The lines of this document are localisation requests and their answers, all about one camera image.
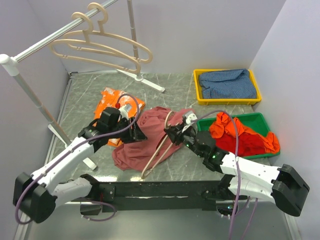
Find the pink t shirt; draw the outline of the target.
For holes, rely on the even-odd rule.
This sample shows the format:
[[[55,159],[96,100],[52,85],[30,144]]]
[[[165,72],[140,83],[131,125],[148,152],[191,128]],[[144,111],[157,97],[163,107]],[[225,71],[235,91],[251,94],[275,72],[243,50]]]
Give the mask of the pink t shirt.
[[[133,169],[142,172],[166,135],[166,133],[164,132],[165,119],[170,111],[170,108],[161,106],[156,106],[149,110],[145,110],[140,115],[137,124],[140,130],[147,136],[147,140],[133,143],[124,143],[116,147],[112,152],[114,165],[123,171]],[[174,112],[174,114],[169,118],[168,123],[172,126],[176,123],[181,124],[183,115],[189,111],[195,113],[195,110],[192,108],[183,108],[180,111]],[[155,159],[147,169],[150,169],[154,166],[154,164],[158,161],[160,156],[163,155],[170,144],[170,139],[166,139],[165,143],[157,153]],[[182,144],[173,144],[158,163],[163,162],[166,158],[170,157],[181,147]]]

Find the beige front hanger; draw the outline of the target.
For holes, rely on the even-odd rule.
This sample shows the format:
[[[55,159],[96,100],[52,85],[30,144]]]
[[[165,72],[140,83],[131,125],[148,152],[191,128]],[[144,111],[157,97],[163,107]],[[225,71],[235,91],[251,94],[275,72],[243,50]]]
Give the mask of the beige front hanger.
[[[183,114],[183,112],[156,107],[146,111],[141,116],[141,119],[138,120],[139,125],[146,131],[146,135],[149,138],[142,145],[146,157],[142,161],[145,166],[138,167],[141,170],[141,179],[145,179],[156,165],[166,160],[182,147],[182,145],[171,144],[171,141],[166,138],[167,134],[164,132],[164,128],[169,121],[172,121],[172,124],[181,123],[182,120],[180,118]]]

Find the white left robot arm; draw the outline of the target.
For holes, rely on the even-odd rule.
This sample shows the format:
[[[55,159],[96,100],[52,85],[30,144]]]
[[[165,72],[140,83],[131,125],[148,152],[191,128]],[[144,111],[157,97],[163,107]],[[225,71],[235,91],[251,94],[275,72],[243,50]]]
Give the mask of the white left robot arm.
[[[23,212],[30,221],[42,223],[56,208],[79,198],[100,204],[103,194],[93,176],[83,174],[67,183],[61,183],[61,179],[110,139],[120,139],[124,144],[147,140],[137,119],[128,117],[122,108],[107,107],[53,160],[32,174],[21,173],[15,179],[13,193],[16,221],[23,223],[19,218],[19,212]]]

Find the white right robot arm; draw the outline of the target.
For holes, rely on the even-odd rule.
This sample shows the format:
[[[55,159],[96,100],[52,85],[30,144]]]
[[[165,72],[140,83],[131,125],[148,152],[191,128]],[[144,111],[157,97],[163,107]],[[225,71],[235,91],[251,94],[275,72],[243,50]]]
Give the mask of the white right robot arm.
[[[218,188],[222,198],[258,198],[274,203],[288,215],[301,215],[310,187],[292,166],[270,166],[236,157],[219,148],[208,131],[196,131],[192,126],[178,124],[166,127],[164,132],[173,144],[184,144],[202,158],[207,169],[225,175]]]

